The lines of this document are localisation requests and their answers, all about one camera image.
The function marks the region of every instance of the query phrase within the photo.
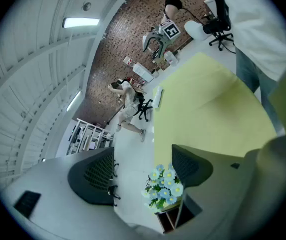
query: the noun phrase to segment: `white rack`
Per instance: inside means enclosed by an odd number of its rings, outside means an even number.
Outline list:
[[[79,142],[70,143],[70,147],[67,152],[68,155],[87,151],[90,148],[98,149],[103,139],[106,140],[105,148],[111,145],[114,140],[114,133],[81,119],[77,120],[77,125],[70,140],[72,141],[74,139],[78,128],[81,127],[82,129],[79,132],[79,137],[77,138],[79,139]]]

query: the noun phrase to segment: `person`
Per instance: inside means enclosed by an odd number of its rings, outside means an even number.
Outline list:
[[[166,0],[162,22],[174,20],[183,0]],[[286,22],[269,0],[225,0],[236,50],[236,75],[254,93],[261,88],[262,105],[276,132],[283,126],[268,100],[286,71]]]
[[[145,140],[146,130],[139,129],[131,124],[133,116],[138,112],[139,101],[134,101],[135,90],[132,85],[125,79],[122,83],[113,82],[108,86],[108,89],[115,94],[121,95],[121,100],[125,108],[121,111],[118,117],[116,131],[119,132],[122,127],[132,132],[138,133],[141,142]]]

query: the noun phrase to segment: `white shirt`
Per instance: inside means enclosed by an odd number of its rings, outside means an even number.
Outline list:
[[[235,46],[269,78],[286,70],[286,21],[270,0],[225,0]]]
[[[124,83],[122,83],[122,88],[123,90],[127,89],[127,92],[125,94],[125,106],[129,106],[130,104],[133,103],[134,97],[135,97],[135,90],[133,89],[133,87],[131,86],[131,84],[127,81],[125,81]]]

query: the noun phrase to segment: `black hair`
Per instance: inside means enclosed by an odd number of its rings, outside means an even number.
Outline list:
[[[124,82],[128,82],[128,80],[127,80],[127,79],[123,79],[123,81],[117,80],[116,82],[111,83],[111,85],[112,85],[112,87],[113,87],[114,89],[117,89],[118,86],[121,85],[121,84],[124,83]]]
[[[111,83],[111,86],[112,86],[114,89],[117,89],[118,86],[119,86],[119,83],[118,83],[118,82],[113,82],[113,83]]]

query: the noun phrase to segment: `desk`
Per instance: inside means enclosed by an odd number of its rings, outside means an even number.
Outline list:
[[[276,136],[247,86],[203,53],[159,85],[164,90],[154,109],[154,165],[167,167],[172,144],[243,157]]]

